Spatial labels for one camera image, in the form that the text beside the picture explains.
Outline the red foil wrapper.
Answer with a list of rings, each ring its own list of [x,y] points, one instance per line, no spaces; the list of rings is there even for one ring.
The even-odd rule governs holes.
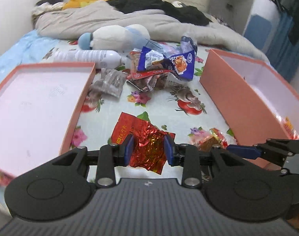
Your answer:
[[[166,155],[164,153],[164,137],[174,133],[160,130],[150,121],[122,112],[111,135],[111,142],[122,144],[131,134],[134,137],[132,151],[128,154],[128,165],[142,167],[148,171],[161,174]]]

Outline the white brown snack bag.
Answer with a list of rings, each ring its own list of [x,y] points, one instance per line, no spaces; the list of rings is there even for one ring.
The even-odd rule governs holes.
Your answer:
[[[186,86],[188,81],[180,79],[174,73],[162,73],[141,79],[127,80],[131,86],[141,92],[151,92],[156,89],[170,89],[171,87]]]

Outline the silver foil packet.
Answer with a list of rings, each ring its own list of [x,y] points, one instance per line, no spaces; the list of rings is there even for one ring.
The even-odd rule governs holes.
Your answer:
[[[119,98],[127,76],[126,73],[116,69],[102,68],[100,79],[95,81],[90,89]]]

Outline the red strip snack packet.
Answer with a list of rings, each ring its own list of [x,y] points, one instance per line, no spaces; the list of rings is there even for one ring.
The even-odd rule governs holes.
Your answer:
[[[126,79],[143,79],[154,75],[164,74],[164,73],[171,73],[172,70],[167,69],[157,69],[157,70],[149,70],[149,71],[137,71],[135,73],[130,73]]]

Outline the blue snack bag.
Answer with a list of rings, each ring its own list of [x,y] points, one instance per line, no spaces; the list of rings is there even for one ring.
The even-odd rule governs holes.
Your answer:
[[[167,56],[161,52],[143,47],[140,53],[137,71],[166,69],[173,71],[184,80],[192,80],[195,70],[195,50]]]

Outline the orange corn snack packet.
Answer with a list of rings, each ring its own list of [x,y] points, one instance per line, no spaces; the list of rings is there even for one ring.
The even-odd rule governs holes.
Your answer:
[[[288,117],[281,119],[281,124],[283,125],[285,131],[288,133],[291,140],[298,140],[299,135],[297,131],[294,129]]]

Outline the small gold red candy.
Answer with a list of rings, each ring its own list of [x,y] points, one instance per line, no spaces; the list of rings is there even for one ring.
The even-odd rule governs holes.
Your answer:
[[[208,131],[202,127],[193,127],[188,134],[189,143],[199,151],[209,152],[214,145],[219,145],[222,148],[228,147],[226,138],[221,131],[216,128],[211,128]]]

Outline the floral bed sheet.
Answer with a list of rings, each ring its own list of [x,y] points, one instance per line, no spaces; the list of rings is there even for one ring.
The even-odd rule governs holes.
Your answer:
[[[122,112],[148,120],[160,130],[174,133],[177,143],[189,143],[188,134],[193,127],[202,127],[207,131],[216,128],[228,144],[236,143],[229,126],[199,82],[207,57],[208,49],[199,47],[195,76],[186,86],[141,94],[125,83],[119,98],[87,93],[70,148],[86,146],[89,150],[97,150],[107,144]]]

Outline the pink gift box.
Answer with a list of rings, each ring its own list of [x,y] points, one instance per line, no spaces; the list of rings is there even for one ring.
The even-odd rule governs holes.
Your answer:
[[[299,94],[271,66],[242,55],[210,50],[200,82],[238,144],[289,139],[278,120],[288,118],[299,136]]]

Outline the white spray bottle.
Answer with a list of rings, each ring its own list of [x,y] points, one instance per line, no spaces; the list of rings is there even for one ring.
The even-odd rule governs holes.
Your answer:
[[[57,50],[52,56],[56,62],[92,62],[97,69],[115,69],[129,63],[126,56],[113,50]]]

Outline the pink box lid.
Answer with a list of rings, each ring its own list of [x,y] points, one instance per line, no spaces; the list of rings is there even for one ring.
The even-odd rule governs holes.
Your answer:
[[[66,153],[93,63],[19,65],[0,83],[0,172],[16,177]]]

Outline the clear plastic bag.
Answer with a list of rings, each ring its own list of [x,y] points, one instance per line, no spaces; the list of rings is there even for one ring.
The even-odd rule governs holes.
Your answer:
[[[190,51],[194,51],[195,55],[197,54],[197,40],[195,37],[193,37],[191,32],[185,32],[181,36],[179,43],[153,41],[136,34],[133,34],[132,37],[133,39],[131,44],[124,49],[125,52],[141,51],[143,47],[146,47],[150,50],[154,50],[160,54],[163,54],[166,58],[169,58],[172,55],[187,53]]]

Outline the yellow pillow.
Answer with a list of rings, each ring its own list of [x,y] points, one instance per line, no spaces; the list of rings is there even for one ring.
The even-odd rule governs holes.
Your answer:
[[[96,1],[109,1],[109,0],[69,0],[62,8],[62,10],[66,9],[78,9],[90,5]]]

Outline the white grey wardrobe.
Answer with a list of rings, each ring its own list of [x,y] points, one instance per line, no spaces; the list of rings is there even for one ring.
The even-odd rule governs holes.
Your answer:
[[[211,0],[209,13],[222,19],[236,32],[244,35],[252,16],[258,15],[271,22],[279,19],[275,0]]]

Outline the clothes heap by wall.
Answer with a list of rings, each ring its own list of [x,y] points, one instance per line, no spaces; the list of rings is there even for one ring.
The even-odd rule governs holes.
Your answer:
[[[32,15],[39,16],[45,12],[61,10],[64,5],[65,2],[63,0],[40,0],[32,9]]]

